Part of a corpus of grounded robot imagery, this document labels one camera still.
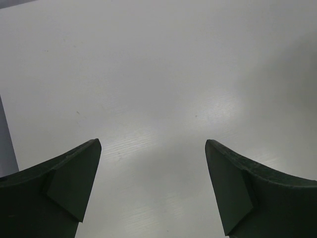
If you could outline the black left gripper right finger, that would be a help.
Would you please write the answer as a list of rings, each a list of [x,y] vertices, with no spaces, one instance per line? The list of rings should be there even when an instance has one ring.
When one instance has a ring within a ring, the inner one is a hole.
[[[316,237],[315,180],[277,171],[211,139],[205,153],[227,237]]]

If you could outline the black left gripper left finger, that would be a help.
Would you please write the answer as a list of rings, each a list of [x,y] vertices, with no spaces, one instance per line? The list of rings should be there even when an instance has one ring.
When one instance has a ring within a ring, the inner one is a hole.
[[[83,222],[102,146],[98,139],[0,179],[2,238],[73,238]]]

